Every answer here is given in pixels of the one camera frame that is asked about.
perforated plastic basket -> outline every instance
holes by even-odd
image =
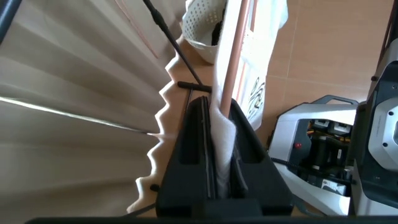
[[[214,63],[218,46],[211,46],[211,33],[222,20],[226,0],[194,0],[183,16],[182,34],[199,55]]]

brown floor tile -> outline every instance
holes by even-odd
[[[286,79],[278,77],[267,77],[266,81],[266,103],[262,114],[261,127],[256,134],[263,146],[275,127],[276,116],[280,114],[284,102]]]
[[[289,78],[368,88],[391,0],[301,0]]]
[[[366,100],[368,89],[306,82],[288,78],[282,110],[287,110],[303,102],[312,102],[325,95],[342,96],[361,102]]]
[[[283,28],[278,31],[274,51],[268,66],[268,75],[284,78],[287,77],[287,70],[289,69],[299,0],[288,0],[287,7],[289,9],[289,19]]]

black and white machine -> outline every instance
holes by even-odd
[[[269,155],[289,189],[326,215],[398,215],[396,9],[394,1],[367,100],[303,103],[273,132]]]

curtain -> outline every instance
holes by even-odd
[[[185,1],[152,3],[178,37]],[[124,214],[174,56],[142,1],[23,1],[0,45],[0,220]]]

black item in basket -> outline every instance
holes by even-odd
[[[203,96],[193,100],[185,112],[157,196],[158,217],[246,217],[253,215],[256,208],[259,216],[290,215],[292,194],[235,101],[229,118],[237,129],[230,198],[217,198],[215,149],[210,135],[208,100]],[[223,203],[224,200],[234,203]],[[227,207],[219,207],[214,214],[208,209],[214,204]]]

